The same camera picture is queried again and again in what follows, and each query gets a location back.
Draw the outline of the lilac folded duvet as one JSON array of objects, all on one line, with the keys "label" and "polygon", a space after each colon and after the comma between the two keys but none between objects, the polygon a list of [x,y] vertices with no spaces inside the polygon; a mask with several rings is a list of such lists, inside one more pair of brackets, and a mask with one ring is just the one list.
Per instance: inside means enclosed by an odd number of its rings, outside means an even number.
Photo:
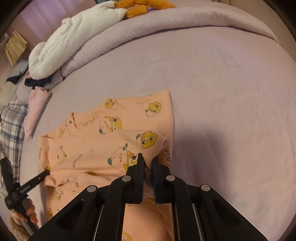
[{"label": "lilac folded duvet", "polygon": [[253,15],[216,2],[199,2],[198,6],[152,11],[121,21],[84,43],[54,73],[45,89],[50,91],[75,70],[133,39],[161,31],[193,27],[233,27],[278,41],[274,32]]}]

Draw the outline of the dark navy garment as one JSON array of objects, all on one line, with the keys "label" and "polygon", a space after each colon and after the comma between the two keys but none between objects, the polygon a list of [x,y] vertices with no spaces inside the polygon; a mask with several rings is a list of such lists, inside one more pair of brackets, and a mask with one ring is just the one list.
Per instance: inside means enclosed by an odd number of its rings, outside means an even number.
[{"label": "dark navy garment", "polygon": [[33,78],[26,78],[25,79],[25,86],[31,87],[32,89],[35,89],[35,87],[44,87],[46,84],[51,83],[52,76],[53,75],[50,75],[46,78],[39,79],[39,80],[36,80]]}]

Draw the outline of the grey pillow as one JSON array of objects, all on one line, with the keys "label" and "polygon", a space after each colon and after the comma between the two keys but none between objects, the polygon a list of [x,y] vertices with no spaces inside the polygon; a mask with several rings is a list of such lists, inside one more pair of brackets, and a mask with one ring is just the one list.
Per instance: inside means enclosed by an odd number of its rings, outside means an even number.
[{"label": "grey pillow", "polygon": [[13,96],[17,96],[18,103],[20,104],[28,104],[28,95],[26,93],[26,88],[24,85],[24,81],[19,81],[17,84],[13,84],[12,82],[6,82],[1,89],[1,110],[4,106],[10,103],[10,100]]}]

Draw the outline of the striped pillow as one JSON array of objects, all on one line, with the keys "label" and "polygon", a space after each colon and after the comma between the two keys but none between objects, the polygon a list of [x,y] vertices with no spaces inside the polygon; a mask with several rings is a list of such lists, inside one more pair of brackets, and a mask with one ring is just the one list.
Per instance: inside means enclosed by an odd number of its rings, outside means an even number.
[{"label": "striped pillow", "polygon": [[28,60],[21,60],[13,69],[11,74],[6,79],[6,82],[17,84],[20,78],[27,72],[29,68]]}]

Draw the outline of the lilac bed sheet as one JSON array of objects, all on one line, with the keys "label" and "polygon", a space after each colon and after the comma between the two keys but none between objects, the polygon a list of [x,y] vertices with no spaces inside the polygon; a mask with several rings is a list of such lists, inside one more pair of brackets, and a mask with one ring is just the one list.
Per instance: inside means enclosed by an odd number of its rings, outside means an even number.
[{"label": "lilac bed sheet", "polygon": [[[295,216],[295,62],[276,41],[243,30],[159,32],[72,72],[23,145],[23,178],[41,170],[39,138],[70,114],[165,90],[174,118],[171,172],[209,184],[268,240],[279,240]],[[30,193],[42,225],[47,194],[45,186]]]}]

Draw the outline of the yellow pleated lampshade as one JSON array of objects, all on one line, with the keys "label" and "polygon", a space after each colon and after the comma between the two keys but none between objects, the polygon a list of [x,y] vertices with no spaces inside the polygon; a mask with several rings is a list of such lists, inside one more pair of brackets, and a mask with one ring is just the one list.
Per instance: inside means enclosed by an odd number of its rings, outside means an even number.
[{"label": "yellow pleated lampshade", "polygon": [[4,52],[11,66],[13,66],[25,52],[27,44],[28,42],[17,31],[14,31],[9,37],[4,47]]}]

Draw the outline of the peach duck print shirt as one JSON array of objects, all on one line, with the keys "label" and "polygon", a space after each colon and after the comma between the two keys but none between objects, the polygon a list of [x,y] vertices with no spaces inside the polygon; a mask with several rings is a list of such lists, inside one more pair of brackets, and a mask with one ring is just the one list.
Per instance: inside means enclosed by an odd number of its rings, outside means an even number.
[{"label": "peach duck print shirt", "polygon": [[154,200],[152,159],[170,166],[174,118],[170,93],[107,99],[86,113],[72,113],[53,132],[39,138],[41,170],[48,190],[46,214],[52,218],[89,185],[107,186],[145,161],[142,204],[125,208],[123,240],[172,240],[171,207]]}]

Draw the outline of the folded pink garment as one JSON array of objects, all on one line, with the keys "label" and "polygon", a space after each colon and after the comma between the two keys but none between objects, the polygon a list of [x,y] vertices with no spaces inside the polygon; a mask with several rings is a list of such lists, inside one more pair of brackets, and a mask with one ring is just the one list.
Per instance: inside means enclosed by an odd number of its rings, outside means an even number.
[{"label": "folded pink garment", "polygon": [[35,87],[35,89],[30,92],[29,111],[24,120],[24,133],[26,138],[30,139],[33,137],[37,124],[50,97],[51,92],[41,87]]}]

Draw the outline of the pink curtain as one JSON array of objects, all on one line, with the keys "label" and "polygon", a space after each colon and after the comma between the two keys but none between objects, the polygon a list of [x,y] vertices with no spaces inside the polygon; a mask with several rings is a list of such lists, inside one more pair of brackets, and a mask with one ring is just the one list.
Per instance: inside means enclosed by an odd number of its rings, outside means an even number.
[{"label": "pink curtain", "polygon": [[95,1],[84,0],[32,1],[13,21],[11,30],[20,33],[33,49],[48,40],[63,19],[95,5]]}]

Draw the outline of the plaid pillow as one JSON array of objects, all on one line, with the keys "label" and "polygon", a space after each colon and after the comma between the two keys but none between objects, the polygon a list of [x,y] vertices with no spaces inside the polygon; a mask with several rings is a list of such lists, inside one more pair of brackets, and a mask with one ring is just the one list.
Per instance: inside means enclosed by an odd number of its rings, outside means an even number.
[{"label": "plaid pillow", "polygon": [[1,153],[11,163],[14,181],[20,180],[20,161],[23,148],[24,120],[29,107],[20,104],[16,94],[1,112]]}]

